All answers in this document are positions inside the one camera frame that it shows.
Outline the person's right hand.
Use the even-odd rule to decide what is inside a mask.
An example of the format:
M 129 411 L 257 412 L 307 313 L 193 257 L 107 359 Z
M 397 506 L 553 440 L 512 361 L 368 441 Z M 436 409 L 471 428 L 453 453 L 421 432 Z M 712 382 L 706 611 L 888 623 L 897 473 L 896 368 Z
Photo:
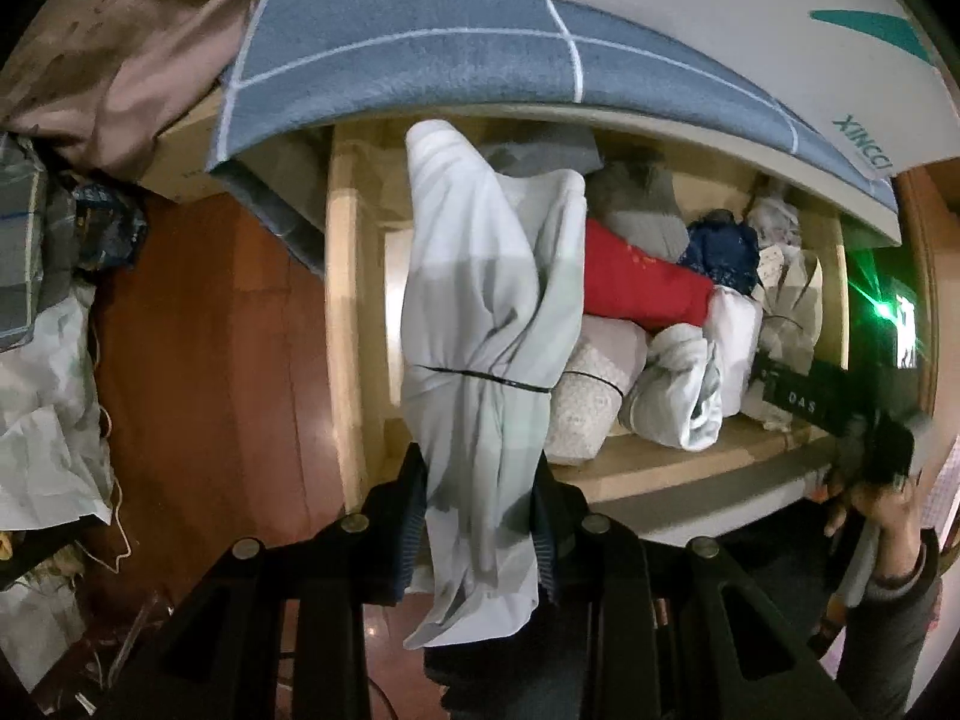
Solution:
M 835 536 L 851 512 L 861 514 L 878 528 L 872 578 L 887 585 L 907 582 L 916 572 L 923 552 L 921 497 L 914 479 L 879 488 L 864 481 L 848 484 L 840 472 L 833 472 L 827 493 L 830 516 L 823 534 Z

